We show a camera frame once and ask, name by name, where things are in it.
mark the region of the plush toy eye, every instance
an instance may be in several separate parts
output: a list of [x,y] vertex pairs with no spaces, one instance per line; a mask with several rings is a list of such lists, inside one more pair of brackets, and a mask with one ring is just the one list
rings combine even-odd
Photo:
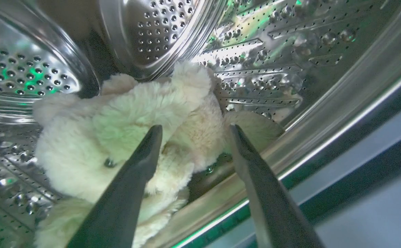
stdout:
[[106,161],[104,162],[104,166],[108,167],[108,168],[113,168],[116,166],[116,164],[113,162],[113,160],[111,159],[106,159]]

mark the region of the stainless steel drum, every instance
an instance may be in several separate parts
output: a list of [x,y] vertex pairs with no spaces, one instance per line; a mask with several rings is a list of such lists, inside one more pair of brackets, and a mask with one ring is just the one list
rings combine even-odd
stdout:
[[[148,81],[192,60],[221,79],[215,93],[224,111],[250,110],[284,126],[262,154],[282,176],[401,86],[401,0],[69,1],[92,11],[77,10],[79,25],[67,30],[100,18],[95,29],[121,72]],[[88,59],[50,19],[72,22],[73,11],[54,7],[0,0],[0,247],[29,246],[61,198],[36,167],[40,128],[30,104],[55,92],[99,91]],[[147,247],[181,247],[247,203],[228,157],[190,187],[192,202]]]

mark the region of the white plush toy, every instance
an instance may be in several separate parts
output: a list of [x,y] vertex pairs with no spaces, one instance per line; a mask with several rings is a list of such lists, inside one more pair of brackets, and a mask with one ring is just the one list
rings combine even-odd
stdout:
[[276,125],[251,112],[222,113],[211,71],[177,64],[166,82],[137,83],[122,74],[104,82],[101,95],[58,94],[36,102],[43,127],[35,155],[52,187],[71,196],[38,226],[38,248],[64,247],[123,163],[155,124],[163,137],[158,166],[147,183],[133,247],[156,235],[188,199],[186,185],[228,151],[226,130],[239,124],[260,151],[276,139]]

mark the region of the teddy bear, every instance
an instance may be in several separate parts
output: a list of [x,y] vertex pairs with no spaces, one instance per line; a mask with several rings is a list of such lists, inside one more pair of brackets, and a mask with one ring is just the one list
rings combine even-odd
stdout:
[[141,247],[183,207],[193,173],[229,150],[227,127],[239,124],[260,151],[272,121],[252,112],[225,115],[213,94],[213,72],[178,63],[171,78],[138,83],[126,74],[105,81],[101,94],[55,94],[34,104],[43,126],[35,155],[60,200],[35,234],[39,248],[64,247],[149,128],[162,125],[158,165],[145,187],[132,247]]

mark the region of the black tongs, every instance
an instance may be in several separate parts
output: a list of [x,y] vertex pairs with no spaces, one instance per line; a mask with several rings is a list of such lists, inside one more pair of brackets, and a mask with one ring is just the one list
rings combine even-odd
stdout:
[[145,184],[153,177],[162,126],[153,126],[95,204],[68,248],[127,248],[133,243]]
[[232,160],[245,183],[258,246],[322,248],[312,226],[242,129],[231,125],[230,130]]

